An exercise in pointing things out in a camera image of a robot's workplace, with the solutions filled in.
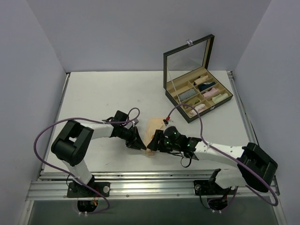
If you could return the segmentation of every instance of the white table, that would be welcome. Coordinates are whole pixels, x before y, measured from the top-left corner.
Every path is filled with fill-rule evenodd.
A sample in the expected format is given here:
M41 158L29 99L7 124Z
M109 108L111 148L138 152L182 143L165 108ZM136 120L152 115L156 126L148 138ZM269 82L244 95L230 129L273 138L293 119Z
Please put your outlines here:
M212 74L232 92L226 71L211 71ZM93 120L107 119L117 110L128 112L132 107L141 110L138 129L141 138L145 135L148 119L166 117L173 105L165 96L163 72L73 72L70 75L58 120L70 117L85 117ZM178 130L187 136L199 136L198 120L188 124L174 111L171 118ZM231 101L202 118L204 138L212 143L225 145L246 145L247 134L240 112L233 97ZM52 144L61 131L59 124L53 131ZM49 152L47 162L66 169L54 154ZM213 170L229 166L207 160L193 161L189 168L180 165L180 157L166 153L146 156L143 151L128 149L124 140L118 138L99 138L91 141L85 162L92 172L141 172ZM43 173L58 172L45 166Z

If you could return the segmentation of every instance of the transparent lid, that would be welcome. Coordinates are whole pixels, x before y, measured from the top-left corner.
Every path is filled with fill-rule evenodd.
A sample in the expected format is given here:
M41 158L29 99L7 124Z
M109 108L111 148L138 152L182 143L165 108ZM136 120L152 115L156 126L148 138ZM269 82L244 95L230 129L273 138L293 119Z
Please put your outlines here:
M213 35L164 53L164 88L166 83L185 75L193 70L208 67Z

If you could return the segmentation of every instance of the screw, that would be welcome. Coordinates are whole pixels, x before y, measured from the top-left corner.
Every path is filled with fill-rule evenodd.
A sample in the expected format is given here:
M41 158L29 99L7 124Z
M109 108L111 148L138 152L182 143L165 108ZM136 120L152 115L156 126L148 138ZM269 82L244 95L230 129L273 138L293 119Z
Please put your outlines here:
M196 190L196 191L201 190L201 185L200 185L200 184L196 184L196 185L195 185L195 190Z
M110 189L109 189L109 187L108 187L108 186L104 186L104 188L103 188L103 192L104 192L104 193L108 193L108 192L109 192L109 190L110 190Z

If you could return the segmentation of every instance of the white wall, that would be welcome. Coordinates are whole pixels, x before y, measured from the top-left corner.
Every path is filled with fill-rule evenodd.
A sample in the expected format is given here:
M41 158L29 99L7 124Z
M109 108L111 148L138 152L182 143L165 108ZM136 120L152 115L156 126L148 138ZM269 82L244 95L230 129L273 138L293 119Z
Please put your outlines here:
M272 0L235 70L258 141L277 162L288 224L299 224L300 1Z
M163 53L216 35L233 70L270 0L27 0L67 72L162 70Z
M66 74L26 0L0 2L0 32L0 218L13 225L41 166L34 138L54 121Z

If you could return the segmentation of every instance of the metal frame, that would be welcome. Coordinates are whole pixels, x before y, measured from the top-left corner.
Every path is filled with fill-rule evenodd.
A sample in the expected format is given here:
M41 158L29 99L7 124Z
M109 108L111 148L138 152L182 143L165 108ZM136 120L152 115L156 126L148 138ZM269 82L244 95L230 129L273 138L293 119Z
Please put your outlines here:
M252 128L251 122L247 117L242 101L237 93L233 73L227 72L233 93L235 95L238 108L245 126L245 130L250 142L257 143L257 139ZM63 97L68 85L70 74L67 75L64 91L62 94L60 108ZM48 147L45 160L47 159L50 148ZM198 198L194 193L194 180L208 179L213 170L184 170L184 171L157 171L157 172L93 172L96 180L108 181L111 183L109 199L167 199L167 198ZM25 207L20 218L20 225L28 223L34 201L58 201L58 200L77 200L66 198L67 186L66 178L62 172L40 174L38 181L33 181L28 191ZM272 189L279 194L276 179L271 184ZM237 197L255 196L246 187L240 187ZM286 225L285 216L281 204L273 207L279 225Z

